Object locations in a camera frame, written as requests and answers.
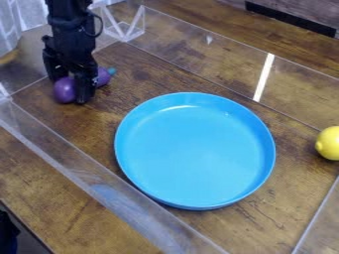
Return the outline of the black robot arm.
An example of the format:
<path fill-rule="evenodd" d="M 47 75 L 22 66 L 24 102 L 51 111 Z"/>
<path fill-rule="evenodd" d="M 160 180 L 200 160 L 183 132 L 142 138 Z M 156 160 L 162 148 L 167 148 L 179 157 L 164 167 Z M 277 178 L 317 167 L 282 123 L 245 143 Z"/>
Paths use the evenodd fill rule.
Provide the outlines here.
<path fill-rule="evenodd" d="M 43 61 L 51 81 L 70 73 L 75 75 L 76 103 L 87 103 L 95 95 L 98 63 L 92 57 L 95 49 L 95 18 L 88 9 L 92 0 L 46 0 L 48 24 L 52 35 L 44 42 Z"/>

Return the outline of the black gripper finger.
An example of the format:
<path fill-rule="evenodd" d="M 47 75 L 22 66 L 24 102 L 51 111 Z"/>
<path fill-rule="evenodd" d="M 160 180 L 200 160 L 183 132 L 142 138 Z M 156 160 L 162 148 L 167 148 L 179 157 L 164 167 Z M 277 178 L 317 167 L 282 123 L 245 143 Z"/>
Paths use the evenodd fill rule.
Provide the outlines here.
<path fill-rule="evenodd" d="M 76 103 L 86 104 L 95 95 L 98 77 L 79 72 L 75 75 Z"/>
<path fill-rule="evenodd" d="M 55 53 L 48 50 L 43 50 L 43 61 L 51 81 L 58 81 L 60 78 L 70 75 L 70 72 L 62 65 Z"/>

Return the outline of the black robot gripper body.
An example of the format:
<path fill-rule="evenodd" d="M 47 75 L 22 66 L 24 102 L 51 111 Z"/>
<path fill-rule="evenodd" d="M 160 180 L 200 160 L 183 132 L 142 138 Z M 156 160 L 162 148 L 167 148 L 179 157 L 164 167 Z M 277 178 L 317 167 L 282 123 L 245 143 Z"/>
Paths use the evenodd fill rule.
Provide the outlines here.
<path fill-rule="evenodd" d="M 43 37 L 44 50 L 56 54 L 68 72 L 96 76 L 98 64 L 91 54 L 95 48 L 94 15 L 71 20 L 48 18 L 48 21 L 52 35 Z"/>

